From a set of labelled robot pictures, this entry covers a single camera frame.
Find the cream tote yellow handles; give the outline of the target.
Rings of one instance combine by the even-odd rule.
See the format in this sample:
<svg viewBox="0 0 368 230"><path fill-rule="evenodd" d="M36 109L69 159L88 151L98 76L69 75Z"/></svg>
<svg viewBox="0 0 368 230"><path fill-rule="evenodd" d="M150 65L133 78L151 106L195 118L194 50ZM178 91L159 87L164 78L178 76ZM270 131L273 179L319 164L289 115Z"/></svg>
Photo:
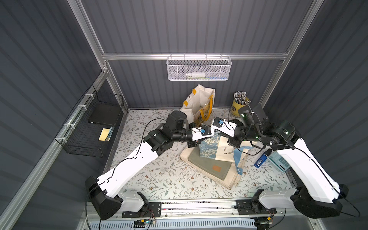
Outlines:
<svg viewBox="0 0 368 230"><path fill-rule="evenodd" d="M198 127L210 118L215 101L215 92L215 89L200 84L192 90L180 109L181 112L186 114L189 123L194 123Z"/></svg>

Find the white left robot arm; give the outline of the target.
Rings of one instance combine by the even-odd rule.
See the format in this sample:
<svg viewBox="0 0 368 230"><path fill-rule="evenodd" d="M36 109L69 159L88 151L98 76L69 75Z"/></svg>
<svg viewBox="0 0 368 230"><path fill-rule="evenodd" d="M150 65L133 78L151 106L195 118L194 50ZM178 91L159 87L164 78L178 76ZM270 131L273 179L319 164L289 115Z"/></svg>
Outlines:
<svg viewBox="0 0 368 230"><path fill-rule="evenodd" d="M87 198L93 204L101 220L114 216L121 208L127 212L139 213L148 205L145 196L136 192L126 195L121 192L124 185L142 168L170 149L174 142L196 144L195 135L209 133L207 128L189 124L187 115L181 111L171 112L154 130L143 134L141 143L115 168L98 178L85 181Z"/></svg>

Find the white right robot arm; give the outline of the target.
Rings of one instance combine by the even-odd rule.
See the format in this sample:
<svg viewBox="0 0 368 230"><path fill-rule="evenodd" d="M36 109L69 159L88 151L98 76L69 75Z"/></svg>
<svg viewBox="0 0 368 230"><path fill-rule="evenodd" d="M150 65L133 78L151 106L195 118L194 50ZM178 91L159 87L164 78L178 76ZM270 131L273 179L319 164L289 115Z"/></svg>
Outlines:
<svg viewBox="0 0 368 230"><path fill-rule="evenodd" d="M242 141L257 141L280 155L301 180L301 185L279 192L259 189L251 199L256 213L266 209L296 209L313 218L337 217L341 214L349 192L347 186L335 182L308 149L293 124L283 120L272 122L263 108L245 106L239 119L224 121L229 128L229 143L239 147Z"/></svg>

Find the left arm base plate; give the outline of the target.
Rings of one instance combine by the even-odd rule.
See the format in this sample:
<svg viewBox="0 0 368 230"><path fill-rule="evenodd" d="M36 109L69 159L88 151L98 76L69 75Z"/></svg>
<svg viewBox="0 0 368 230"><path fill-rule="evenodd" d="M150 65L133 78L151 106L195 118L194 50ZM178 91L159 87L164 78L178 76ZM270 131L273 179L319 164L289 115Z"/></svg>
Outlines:
<svg viewBox="0 0 368 230"><path fill-rule="evenodd" d="M143 218L160 217L162 210L162 202L149 202L145 204L138 212L123 212L122 218Z"/></svg>

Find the cream tote blue print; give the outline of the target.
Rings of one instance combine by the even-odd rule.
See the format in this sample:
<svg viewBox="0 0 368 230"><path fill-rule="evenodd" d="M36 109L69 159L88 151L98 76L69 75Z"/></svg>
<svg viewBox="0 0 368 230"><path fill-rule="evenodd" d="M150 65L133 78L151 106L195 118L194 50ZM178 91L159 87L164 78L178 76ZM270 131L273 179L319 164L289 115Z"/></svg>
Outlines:
<svg viewBox="0 0 368 230"><path fill-rule="evenodd" d="M233 147L228 143L228 138L216 134L201 142L199 145L199 156L217 161L235 163L237 173L242 174L243 169L240 166L240 162L245 160L246 154L253 148L249 141L243 141L240 147Z"/></svg>

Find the olive green canvas bag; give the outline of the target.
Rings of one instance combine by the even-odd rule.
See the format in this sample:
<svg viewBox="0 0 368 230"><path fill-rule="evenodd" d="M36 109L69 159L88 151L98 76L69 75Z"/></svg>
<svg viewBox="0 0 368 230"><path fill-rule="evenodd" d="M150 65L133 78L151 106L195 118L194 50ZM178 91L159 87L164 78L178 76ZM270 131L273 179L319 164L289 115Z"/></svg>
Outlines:
<svg viewBox="0 0 368 230"><path fill-rule="evenodd" d="M190 163L220 180L226 178L232 165L231 162L200 157L199 147L190 148L190 150L192 150L188 157Z"/></svg>

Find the cream tote bag front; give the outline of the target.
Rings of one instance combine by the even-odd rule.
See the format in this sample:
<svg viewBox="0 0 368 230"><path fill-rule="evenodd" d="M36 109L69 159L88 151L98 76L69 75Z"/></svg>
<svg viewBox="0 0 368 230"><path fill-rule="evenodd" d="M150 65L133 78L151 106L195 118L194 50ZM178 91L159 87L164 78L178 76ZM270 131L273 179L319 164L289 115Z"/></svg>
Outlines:
<svg viewBox="0 0 368 230"><path fill-rule="evenodd" d="M229 169L229 172L228 172L226 178L224 180L220 180L220 179L210 175L209 173L205 172L204 170L198 168L197 166L193 165L192 163L190 163L189 160L188 160L188 157L189 157L191 152L192 152L192 150L190 150L190 148L186 147L183 150L183 152L180 154L180 159L182 161L184 161L185 163L187 163L192 168L194 168L194 170L196 171L196 174L199 174L200 176L205 177L207 179L211 179L212 181L220 184L221 186L223 186L226 189L232 189L232 187L234 185L237 185L239 183L241 175L237 173L235 163L232 163L231 168Z"/></svg>

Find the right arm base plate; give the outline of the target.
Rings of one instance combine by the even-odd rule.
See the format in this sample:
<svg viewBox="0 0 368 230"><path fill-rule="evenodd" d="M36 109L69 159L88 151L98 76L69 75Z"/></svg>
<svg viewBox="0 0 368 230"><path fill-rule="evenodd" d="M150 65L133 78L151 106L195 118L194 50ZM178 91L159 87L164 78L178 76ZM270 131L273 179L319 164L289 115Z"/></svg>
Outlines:
<svg viewBox="0 0 368 230"><path fill-rule="evenodd" d="M275 208L267 209L259 201L252 201L251 199L238 199L236 205L233 207L239 215L275 215L277 210Z"/></svg>

